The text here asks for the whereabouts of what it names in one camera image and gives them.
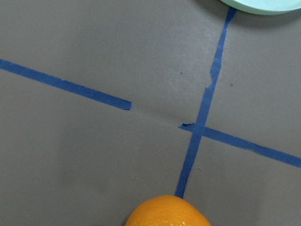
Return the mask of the orange fruit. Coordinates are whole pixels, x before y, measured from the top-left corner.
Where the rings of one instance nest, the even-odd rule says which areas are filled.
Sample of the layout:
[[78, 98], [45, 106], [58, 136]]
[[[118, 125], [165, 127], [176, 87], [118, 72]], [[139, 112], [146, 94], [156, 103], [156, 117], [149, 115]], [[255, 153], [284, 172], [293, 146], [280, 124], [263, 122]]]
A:
[[126, 226], [209, 226], [206, 217], [182, 198], [164, 195], [140, 204]]

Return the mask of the light green round plate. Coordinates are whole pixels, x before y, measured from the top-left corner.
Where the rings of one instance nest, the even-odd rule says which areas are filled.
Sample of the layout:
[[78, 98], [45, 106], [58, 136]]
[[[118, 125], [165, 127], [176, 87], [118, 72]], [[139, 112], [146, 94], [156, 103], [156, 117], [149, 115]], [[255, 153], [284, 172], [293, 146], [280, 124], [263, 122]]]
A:
[[301, 8], [301, 0], [221, 0], [237, 10], [256, 15], [280, 15]]

